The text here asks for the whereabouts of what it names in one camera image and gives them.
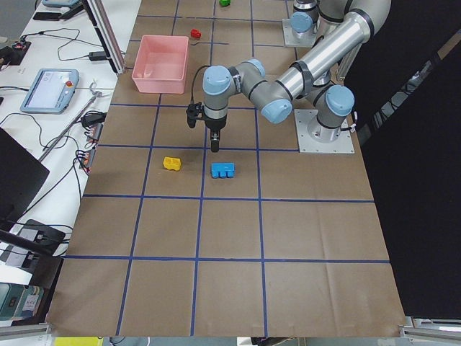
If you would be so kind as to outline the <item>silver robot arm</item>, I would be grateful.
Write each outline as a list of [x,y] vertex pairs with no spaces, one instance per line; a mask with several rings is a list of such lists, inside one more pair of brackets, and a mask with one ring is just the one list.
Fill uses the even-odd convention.
[[192,113],[198,111],[210,130],[211,150],[217,152],[220,132],[227,121],[228,101],[237,94],[243,94],[269,122],[284,121],[292,112],[294,99],[307,97],[335,63],[379,32],[390,7],[390,1],[295,1],[290,18],[292,30],[304,34],[315,25],[313,47],[273,82],[266,80],[264,67],[255,58],[237,66],[205,67],[205,100],[190,104],[189,127],[194,127]]
[[294,0],[290,26],[295,37],[314,37],[317,32],[319,11],[316,0]]

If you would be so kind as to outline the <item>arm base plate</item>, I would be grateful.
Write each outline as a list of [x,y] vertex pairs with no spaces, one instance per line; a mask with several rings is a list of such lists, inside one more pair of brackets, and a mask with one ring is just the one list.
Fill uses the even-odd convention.
[[315,23],[307,19],[283,19],[282,29],[287,47],[312,48],[315,42]]
[[299,152],[302,154],[354,154],[352,135],[342,128],[323,127],[317,110],[295,109],[295,125]]

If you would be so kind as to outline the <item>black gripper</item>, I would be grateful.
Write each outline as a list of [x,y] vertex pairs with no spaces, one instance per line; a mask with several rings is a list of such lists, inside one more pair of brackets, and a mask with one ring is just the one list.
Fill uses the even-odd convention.
[[219,151],[220,150],[220,131],[226,126],[226,116],[215,119],[211,117],[206,117],[205,125],[210,130],[210,150]]

